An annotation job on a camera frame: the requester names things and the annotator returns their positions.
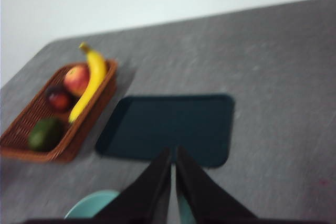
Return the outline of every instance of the brown woven basket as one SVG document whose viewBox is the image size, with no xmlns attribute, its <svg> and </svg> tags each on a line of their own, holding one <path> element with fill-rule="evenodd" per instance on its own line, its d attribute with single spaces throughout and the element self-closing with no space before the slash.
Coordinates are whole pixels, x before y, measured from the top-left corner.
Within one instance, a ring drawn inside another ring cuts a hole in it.
<svg viewBox="0 0 336 224">
<path fill-rule="evenodd" d="M 19 158 L 34 162 L 56 161 L 66 163 L 74 159 L 77 155 L 81 143 L 93 127 L 96 119 L 110 101 L 117 85 L 115 73 L 117 62 L 107 60 L 108 72 L 91 98 L 90 102 L 73 122 L 68 123 L 70 111 L 66 113 L 55 113 L 51 110 L 45 100 L 45 90 L 54 84 L 63 82 L 65 74 L 76 65 L 85 65 L 86 63 L 72 63 L 65 65 L 56 71 L 44 87 L 36 94 L 31 102 L 22 110 L 20 115 L 11 123 L 9 128 L 0 138 L 1 155 L 5 157 Z M 50 116 L 57 116 L 65 125 L 65 133 L 59 144 L 50 152 L 34 152 L 28 148 L 27 139 L 30 131 L 38 120 Z"/>
</svg>

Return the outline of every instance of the red apple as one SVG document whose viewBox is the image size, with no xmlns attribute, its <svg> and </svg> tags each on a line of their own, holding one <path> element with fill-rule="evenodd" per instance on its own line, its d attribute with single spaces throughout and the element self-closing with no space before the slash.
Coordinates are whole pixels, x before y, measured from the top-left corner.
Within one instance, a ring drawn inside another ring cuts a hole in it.
<svg viewBox="0 0 336 224">
<path fill-rule="evenodd" d="M 67 72 L 63 84 L 71 94 L 81 97 L 88 86 L 89 79 L 89 69 L 84 65 L 78 65 Z"/>
<path fill-rule="evenodd" d="M 48 87 L 45 96 L 47 103 L 57 112 L 65 112 L 72 107 L 71 94 L 61 85 Z"/>
</svg>

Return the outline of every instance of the green avocado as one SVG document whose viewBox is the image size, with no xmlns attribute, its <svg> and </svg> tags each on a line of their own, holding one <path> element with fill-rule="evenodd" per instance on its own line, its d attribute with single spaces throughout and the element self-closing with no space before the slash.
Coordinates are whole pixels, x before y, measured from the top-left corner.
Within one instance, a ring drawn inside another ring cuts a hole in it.
<svg viewBox="0 0 336 224">
<path fill-rule="evenodd" d="M 39 120 L 28 137 L 28 146 L 32 151 L 48 152 L 59 143 L 63 136 L 63 125 L 58 118 Z"/>
</svg>

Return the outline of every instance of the mint green container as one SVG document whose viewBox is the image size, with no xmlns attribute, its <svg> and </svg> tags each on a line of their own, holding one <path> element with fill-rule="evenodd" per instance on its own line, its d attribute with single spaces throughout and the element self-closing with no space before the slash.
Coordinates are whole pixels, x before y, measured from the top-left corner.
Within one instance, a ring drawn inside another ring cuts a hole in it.
<svg viewBox="0 0 336 224">
<path fill-rule="evenodd" d="M 118 195 L 119 193 L 113 190 L 102 190 L 90 194 L 75 204 L 65 215 L 65 219 L 92 218 Z"/>
</svg>

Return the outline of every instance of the yellow banana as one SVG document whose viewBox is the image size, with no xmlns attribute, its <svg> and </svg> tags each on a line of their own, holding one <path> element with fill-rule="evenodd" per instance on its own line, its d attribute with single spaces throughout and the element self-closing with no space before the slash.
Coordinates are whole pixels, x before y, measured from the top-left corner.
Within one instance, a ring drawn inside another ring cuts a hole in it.
<svg viewBox="0 0 336 224">
<path fill-rule="evenodd" d="M 84 110 L 84 108 L 98 89 L 99 85 L 104 80 L 107 73 L 105 60 L 99 52 L 92 50 L 85 42 L 82 42 L 79 48 L 87 56 L 87 62 L 90 70 L 90 80 L 83 95 L 78 100 L 74 108 L 71 110 L 71 113 L 69 115 L 70 123 L 76 120 L 76 118 Z"/>
</svg>

